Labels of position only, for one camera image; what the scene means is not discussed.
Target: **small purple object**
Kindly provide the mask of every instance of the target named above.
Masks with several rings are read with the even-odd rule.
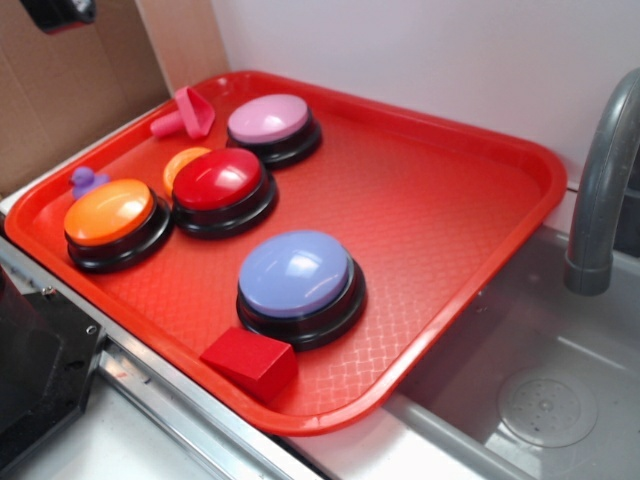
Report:
[[[96,175],[89,167],[78,167],[71,175],[71,183],[73,184],[72,195],[78,200],[80,197],[89,193],[96,187],[109,182],[109,175]]]

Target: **lavender button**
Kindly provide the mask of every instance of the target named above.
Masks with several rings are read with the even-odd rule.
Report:
[[[345,288],[349,255],[333,237],[316,231],[284,233],[245,259],[239,286],[257,312],[295,318],[331,303]]]

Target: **tray rim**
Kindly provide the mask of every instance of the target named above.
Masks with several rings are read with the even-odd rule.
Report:
[[[526,150],[536,158],[535,165],[531,165],[531,155],[527,155],[527,158],[524,159],[525,161],[522,165],[519,165],[519,167],[528,173],[529,176],[533,177],[540,186],[541,198],[538,203],[521,218],[518,225],[510,234],[503,238],[500,246],[493,251],[491,255],[486,257],[480,268],[468,277],[467,281],[458,289],[452,299],[433,316],[432,320],[420,331],[414,341],[411,342],[405,350],[390,363],[378,379],[353,402],[332,411],[313,415],[287,415],[266,408],[263,404],[253,400],[241,391],[233,392],[233,395],[229,397],[228,392],[212,392],[210,388],[202,385],[198,380],[193,379],[196,383],[201,384],[205,390],[208,390],[209,393],[218,397],[219,400],[228,405],[230,403],[234,404],[234,406],[230,408],[258,428],[279,435],[318,435],[345,427],[357,421],[386,400],[393,388],[402,381],[411,367],[420,360],[433,343],[435,343],[437,338],[444,333],[448,325],[455,321],[457,315],[472,301],[477,292],[489,282],[517,249],[533,234],[538,226],[542,224],[546,215],[559,204],[566,191],[567,175],[564,166],[554,153],[531,141],[269,73],[253,70],[231,72],[207,79],[195,85],[193,88],[198,90],[199,87],[209,82],[256,81],[256,79],[257,81],[272,83],[284,81],[289,85],[301,89],[311,87],[314,90],[314,95],[331,96],[336,100],[336,103],[348,103],[353,107],[357,107],[354,108],[357,114],[366,114],[369,116],[368,118],[372,118],[373,116],[375,121],[378,119],[383,120],[389,115],[392,115],[395,120],[406,126],[403,132],[404,135],[408,137],[415,137],[417,135],[417,122],[420,124],[420,129],[425,128],[425,125],[427,125],[432,127],[436,132],[442,131],[442,129],[454,133],[464,130],[464,133],[460,133],[460,135],[464,136],[467,140],[476,142],[486,142],[490,140],[492,148],[508,148],[510,150],[517,148],[523,151]],[[131,137],[131,140],[135,140],[136,138],[139,138],[141,141],[146,140],[150,136],[148,127],[151,122],[174,108],[175,102],[169,100],[131,123],[126,129],[118,131],[114,135],[106,138],[103,142],[96,145],[95,148],[84,152],[73,162],[56,171],[55,174],[44,178],[41,182],[25,192],[25,194],[16,201],[7,215],[5,230],[13,243],[35,258],[35,260],[70,287],[74,288],[92,304],[94,304],[94,301],[91,299],[95,299],[96,297],[100,299],[104,297],[105,294],[101,293],[101,290],[97,288],[96,285],[87,282],[84,274],[62,263],[42,242],[30,237],[28,233],[29,219],[36,218],[40,211],[40,209],[36,208],[39,198],[45,195],[51,197],[52,195],[59,195],[67,191],[68,187],[64,186],[63,189],[61,182],[59,180],[57,181],[57,179],[68,175],[80,164],[101,168],[101,166],[104,166],[104,164],[99,162],[102,156],[104,156],[102,154],[109,151],[109,155],[107,156],[113,156],[113,149],[120,148],[118,143],[122,140],[123,136],[128,135]],[[122,315],[126,318],[128,316],[126,307],[123,305],[116,304],[108,310],[103,309],[101,305],[96,306],[105,311],[105,314],[111,318]],[[115,318],[114,321],[125,329],[128,329],[127,326],[118,322]],[[158,335],[158,340],[161,343],[164,345],[173,343],[171,337],[160,329],[156,330],[158,331],[154,332],[154,334]],[[175,348],[171,349],[168,355],[169,358],[165,357],[165,359],[179,370],[182,370],[187,376],[190,376],[189,373],[184,372],[183,368],[185,368],[187,363],[199,364],[200,362],[198,359],[185,358],[184,354],[174,350]],[[220,381],[228,383],[226,379],[217,375],[216,372],[213,372],[208,367],[206,368],[208,374],[212,375],[218,383]]]

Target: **pink plastic toy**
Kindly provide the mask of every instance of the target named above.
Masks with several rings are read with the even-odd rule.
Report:
[[[178,110],[160,117],[151,124],[151,133],[161,138],[186,130],[191,138],[206,137],[216,118],[213,106],[190,87],[176,91]]]

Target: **button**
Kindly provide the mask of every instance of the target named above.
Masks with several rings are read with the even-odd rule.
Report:
[[[273,212],[278,188],[248,150],[214,150],[185,165],[173,182],[173,219],[187,235],[220,239],[253,228]]]
[[[178,173],[173,193],[184,208],[214,210],[246,198],[261,176],[260,162],[251,152],[239,148],[214,150]]]
[[[344,289],[348,254],[333,237],[290,232],[256,248],[240,271],[240,289],[256,311],[279,318],[307,315]]]
[[[362,316],[362,269],[333,237],[300,230],[259,245],[240,269],[236,311],[250,331],[304,351],[344,335]]]
[[[266,95],[236,109],[229,117],[228,127],[239,142],[268,143],[300,130],[308,116],[309,109],[302,98],[288,94]]]
[[[162,173],[162,182],[164,183],[164,191],[169,198],[173,192],[173,182],[175,181],[178,172],[184,168],[185,165],[191,163],[198,157],[201,157],[205,153],[209,153],[211,150],[205,147],[193,147],[187,148],[174,155],[169,163],[164,167]]]
[[[78,245],[95,246],[118,240],[149,216],[154,201],[147,185],[123,179],[88,192],[67,211],[64,230]]]

